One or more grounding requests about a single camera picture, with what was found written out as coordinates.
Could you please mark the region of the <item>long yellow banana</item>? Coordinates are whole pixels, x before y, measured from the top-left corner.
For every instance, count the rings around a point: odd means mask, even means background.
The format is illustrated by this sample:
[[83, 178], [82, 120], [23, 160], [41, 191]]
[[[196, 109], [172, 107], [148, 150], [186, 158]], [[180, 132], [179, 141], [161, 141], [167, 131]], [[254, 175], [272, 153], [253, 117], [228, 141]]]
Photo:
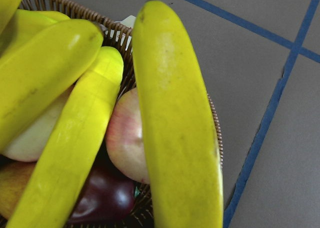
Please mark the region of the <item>long yellow banana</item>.
[[0, 62], [0, 148], [23, 132], [95, 59], [104, 36], [85, 19], [46, 27]]

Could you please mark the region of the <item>brown wicker basket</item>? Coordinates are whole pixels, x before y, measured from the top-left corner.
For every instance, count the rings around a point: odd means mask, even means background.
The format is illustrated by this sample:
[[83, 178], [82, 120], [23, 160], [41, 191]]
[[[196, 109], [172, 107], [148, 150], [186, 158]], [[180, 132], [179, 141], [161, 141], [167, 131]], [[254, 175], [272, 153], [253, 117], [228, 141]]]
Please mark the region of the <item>brown wicker basket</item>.
[[[80, 18], [96, 22], [104, 31], [104, 46], [116, 48], [124, 61], [124, 73], [120, 87], [120, 95], [135, 87], [133, 59], [131, 54], [131, 35], [133, 26], [124, 25], [109, 19], [72, 0], [22, 0], [20, 9], [29, 11], [57, 11], [70, 18]], [[153, 205], [150, 186], [136, 183], [138, 194], [134, 207], [125, 218], [115, 221], [93, 221], [68, 223], [67, 228], [152, 228], [154, 227]]]

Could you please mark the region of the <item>pink apple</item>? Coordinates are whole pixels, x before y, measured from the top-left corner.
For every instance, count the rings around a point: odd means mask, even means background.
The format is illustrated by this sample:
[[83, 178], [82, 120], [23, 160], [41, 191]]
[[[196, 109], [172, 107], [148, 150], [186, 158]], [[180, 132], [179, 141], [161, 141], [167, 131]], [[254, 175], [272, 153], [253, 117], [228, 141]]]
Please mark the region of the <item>pink apple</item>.
[[117, 101], [105, 142], [109, 159], [120, 172], [136, 182], [150, 184], [136, 88], [124, 93]]

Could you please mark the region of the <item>white paper price tag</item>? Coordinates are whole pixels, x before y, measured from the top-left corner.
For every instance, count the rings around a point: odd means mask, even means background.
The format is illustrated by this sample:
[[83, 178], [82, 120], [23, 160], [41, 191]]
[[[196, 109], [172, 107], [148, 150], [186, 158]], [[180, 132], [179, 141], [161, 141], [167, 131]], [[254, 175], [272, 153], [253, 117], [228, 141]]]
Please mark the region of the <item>white paper price tag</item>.
[[[122, 26], [132, 29], [134, 27], [135, 20], [136, 20], [136, 17], [134, 15], [129, 15], [123, 20], [116, 21], [115, 24], [116, 25], [121, 24]], [[114, 31], [114, 30], [109, 31], [108, 29], [106, 29], [105, 35], [109, 37], [111, 40], [114, 38], [114, 41], [116, 43], [119, 42], [121, 46], [124, 46], [125, 51], [128, 50], [132, 38], [130, 35], [127, 38], [125, 32], [120, 30], [120, 27], [118, 27], [117, 31]]]

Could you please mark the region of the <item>dark purple plum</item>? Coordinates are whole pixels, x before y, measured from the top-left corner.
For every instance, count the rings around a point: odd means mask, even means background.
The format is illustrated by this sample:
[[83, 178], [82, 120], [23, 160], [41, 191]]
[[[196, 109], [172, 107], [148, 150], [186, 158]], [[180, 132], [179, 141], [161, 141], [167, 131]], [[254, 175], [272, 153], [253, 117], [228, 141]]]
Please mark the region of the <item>dark purple plum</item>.
[[67, 221], [71, 225], [115, 222], [134, 208], [135, 183], [118, 170], [92, 167]]

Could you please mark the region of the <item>pale peach fruit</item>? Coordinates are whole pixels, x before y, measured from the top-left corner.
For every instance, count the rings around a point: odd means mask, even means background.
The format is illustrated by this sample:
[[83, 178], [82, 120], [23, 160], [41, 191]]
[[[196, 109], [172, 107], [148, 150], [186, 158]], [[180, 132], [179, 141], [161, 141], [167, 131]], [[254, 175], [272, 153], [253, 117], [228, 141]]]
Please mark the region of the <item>pale peach fruit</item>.
[[22, 162], [37, 161], [73, 90], [64, 91], [26, 130], [7, 145], [3, 156]]

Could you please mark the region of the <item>yellow banana behind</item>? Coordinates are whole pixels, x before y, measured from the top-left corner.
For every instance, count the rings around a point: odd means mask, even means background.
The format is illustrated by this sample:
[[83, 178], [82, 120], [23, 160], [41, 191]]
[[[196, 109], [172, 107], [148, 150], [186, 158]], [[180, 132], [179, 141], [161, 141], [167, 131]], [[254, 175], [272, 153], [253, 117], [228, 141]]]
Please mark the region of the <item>yellow banana behind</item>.
[[76, 82], [6, 226], [61, 228], [100, 149], [123, 78], [124, 61], [100, 49]]

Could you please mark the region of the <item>orange mango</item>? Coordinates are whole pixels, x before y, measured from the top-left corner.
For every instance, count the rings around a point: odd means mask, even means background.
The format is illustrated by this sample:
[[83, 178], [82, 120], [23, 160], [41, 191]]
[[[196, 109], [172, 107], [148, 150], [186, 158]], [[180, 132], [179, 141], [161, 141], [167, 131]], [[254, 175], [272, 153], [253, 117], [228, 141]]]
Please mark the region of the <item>orange mango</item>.
[[9, 219], [35, 168], [35, 162], [15, 161], [0, 168], [0, 214]]

